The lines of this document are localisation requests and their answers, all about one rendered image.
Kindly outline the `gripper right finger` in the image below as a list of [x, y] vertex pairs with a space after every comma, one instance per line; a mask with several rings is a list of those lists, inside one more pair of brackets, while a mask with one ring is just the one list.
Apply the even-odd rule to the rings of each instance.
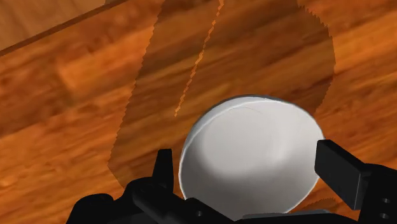
[[352, 209], [359, 224], [397, 224], [397, 170], [364, 163], [337, 143], [319, 140], [316, 174]]

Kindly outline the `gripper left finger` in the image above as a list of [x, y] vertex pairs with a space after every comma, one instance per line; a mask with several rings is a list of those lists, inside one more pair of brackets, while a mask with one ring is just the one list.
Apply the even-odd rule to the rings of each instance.
[[178, 197], [173, 187], [172, 150], [158, 150], [150, 177], [131, 181], [118, 199], [106, 193], [81, 198], [66, 224], [233, 224], [197, 199]]

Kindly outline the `white bowl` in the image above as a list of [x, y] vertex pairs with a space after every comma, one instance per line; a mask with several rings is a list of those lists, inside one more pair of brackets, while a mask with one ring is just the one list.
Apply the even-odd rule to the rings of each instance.
[[183, 197], [232, 220], [288, 213], [318, 181], [316, 144], [323, 131], [301, 107], [243, 95], [214, 105], [190, 129], [179, 162]]

